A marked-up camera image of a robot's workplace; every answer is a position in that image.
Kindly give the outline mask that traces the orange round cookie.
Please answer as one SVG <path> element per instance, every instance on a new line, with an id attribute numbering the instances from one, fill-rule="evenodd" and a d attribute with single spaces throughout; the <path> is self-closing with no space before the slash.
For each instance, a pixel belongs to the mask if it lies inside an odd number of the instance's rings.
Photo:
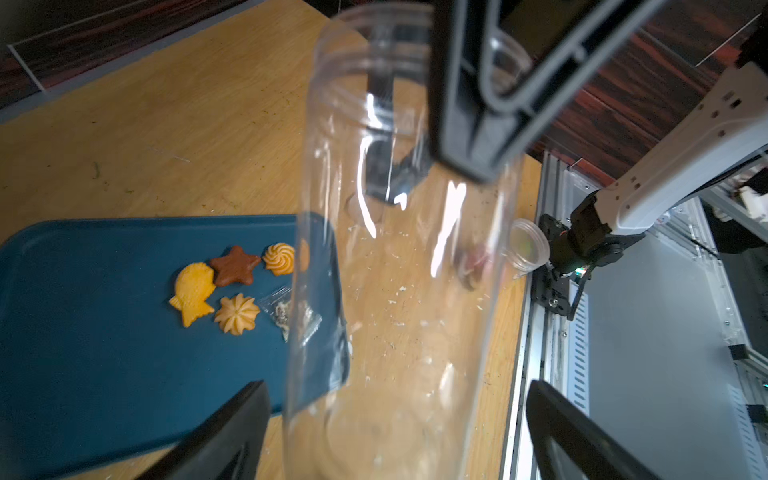
<path id="1" fill-rule="evenodd" d="M 266 248 L 262 261 L 274 276 L 291 275 L 295 268 L 295 249 L 287 243 L 272 244 Z"/>

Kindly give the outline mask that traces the yellow fish shaped cookie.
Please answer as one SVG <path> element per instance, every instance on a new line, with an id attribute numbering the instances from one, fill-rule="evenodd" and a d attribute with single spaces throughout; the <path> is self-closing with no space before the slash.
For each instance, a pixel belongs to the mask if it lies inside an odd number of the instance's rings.
<path id="1" fill-rule="evenodd" d="M 203 262 L 192 263 L 178 274 L 174 295 L 168 303 L 180 312 L 184 328 L 214 312 L 214 308 L 207 303 L 216 289 L 213 278 L 214 270 Z"/>

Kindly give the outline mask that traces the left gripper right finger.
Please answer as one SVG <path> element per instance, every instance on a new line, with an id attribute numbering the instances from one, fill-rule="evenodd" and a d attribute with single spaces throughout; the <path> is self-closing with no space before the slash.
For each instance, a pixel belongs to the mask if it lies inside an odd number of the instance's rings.
<path id="1" fill-rule="evenodd" d="M 549 383 L 530 383 L 525 411 L 543 479 L 566 477 L 564 457 L 586 479 L 657 477 Z"/>

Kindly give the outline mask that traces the yellow swirl cookie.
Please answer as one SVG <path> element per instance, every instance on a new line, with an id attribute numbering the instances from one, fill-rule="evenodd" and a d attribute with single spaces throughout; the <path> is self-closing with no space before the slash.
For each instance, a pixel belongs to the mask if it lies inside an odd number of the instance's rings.
<path id="1" fill-rule="evenodd" d="M 261 309 L 252 297 L 238 293 L 232 298 L 224 297 L 220 300 L 214 321 L 224 333 L 241 336 L 255 328 L 255 320 L 260 312 Z"/>

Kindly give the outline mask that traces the clear jar lid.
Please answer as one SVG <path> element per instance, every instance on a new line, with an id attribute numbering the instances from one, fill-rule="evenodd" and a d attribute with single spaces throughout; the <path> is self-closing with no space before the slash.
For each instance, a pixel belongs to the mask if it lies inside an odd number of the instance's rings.
<path id="1" fill-rule="evenodd" d="M 506 258 L 513 277 L 523 277 L 548 263 L 549 242 L 536 224 L 527 219 L 516 219 L 509 229 Z"/>

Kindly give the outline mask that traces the clear jar with star cookies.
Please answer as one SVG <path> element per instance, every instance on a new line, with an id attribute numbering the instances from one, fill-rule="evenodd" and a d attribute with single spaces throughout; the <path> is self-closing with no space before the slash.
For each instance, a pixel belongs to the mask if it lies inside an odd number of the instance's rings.
<path id="1" fill-rule="evenodd" d="M 335 233 L 350 373 L 311 408 L 284 405 L 289 479 L 464 469 L 522 160 L 480 184 L 431 157 L 432 27 L 429 4 L 369 3 L 332 18 L 315 46 L 298 216 Z M 456 271 L 472 244 L 494 256 L 477 291 Z M 299 240 L 295 306 L 310 264 Z"/>

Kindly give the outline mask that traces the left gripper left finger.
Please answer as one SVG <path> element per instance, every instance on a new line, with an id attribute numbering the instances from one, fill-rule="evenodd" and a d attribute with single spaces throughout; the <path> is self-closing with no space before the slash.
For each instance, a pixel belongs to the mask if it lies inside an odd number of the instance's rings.
<path id="1" fill-rule="evenodd" d="M 270 417 L 266 383 L 250 382 L 139 477 L 253 479 Z"/>

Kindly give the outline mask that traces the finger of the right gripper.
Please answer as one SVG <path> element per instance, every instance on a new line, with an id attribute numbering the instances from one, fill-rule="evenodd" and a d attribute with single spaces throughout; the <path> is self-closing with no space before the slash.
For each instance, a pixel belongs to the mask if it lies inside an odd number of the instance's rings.
<path id="1" fill-rule="evenodd" d="M 590 1 L 531 59 L 502 31 L 501 2 L 435 2 L 431 157 L 475 183 L 495 182 L 661 5 Z"/>

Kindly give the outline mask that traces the brown iced star cookie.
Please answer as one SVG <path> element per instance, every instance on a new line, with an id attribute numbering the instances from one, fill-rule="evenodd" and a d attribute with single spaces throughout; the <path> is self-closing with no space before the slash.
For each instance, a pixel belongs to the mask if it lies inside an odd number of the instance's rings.
<path id="1" fill-rule="evenodd" d="M 260 256 L 247 254 L 238 245 L 231 247 L 226 255 L 209 262 L 215 272 L 214 284 L 217 287 L 226 287 L 233 283 L 251 285 L 253 270 L 260 263 Z"/>

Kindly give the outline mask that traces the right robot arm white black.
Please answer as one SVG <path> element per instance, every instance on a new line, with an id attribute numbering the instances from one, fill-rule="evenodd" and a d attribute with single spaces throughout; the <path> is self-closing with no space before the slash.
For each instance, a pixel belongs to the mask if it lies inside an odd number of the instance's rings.
<path id="1" fill-rule="evenodd" d="M 509 90 L 493 81 L 498 1 L 434 5 L 428 85 L 432 157 L 480 184 L 496 181 L 648 16 L 655 1 L 591 1 Z M 767 25 L 760 22 L 700 103 L 637 164 L 572 213 L 551 248 L 568 274 L 616 261 L 677 202 L 767 143 Z"/>

